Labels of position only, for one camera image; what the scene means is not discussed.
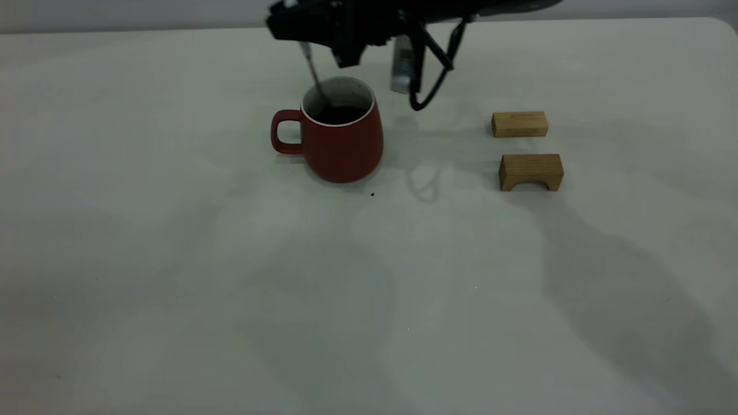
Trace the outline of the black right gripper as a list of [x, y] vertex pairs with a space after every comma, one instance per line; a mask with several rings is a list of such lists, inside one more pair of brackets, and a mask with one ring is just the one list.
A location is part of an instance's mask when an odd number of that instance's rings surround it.
[[329, 48], [343, 69], [357, 66], [367, 47], [399, 33], [402, 7], [404, 1], [277, 1], [266, 24], [274, 39]]

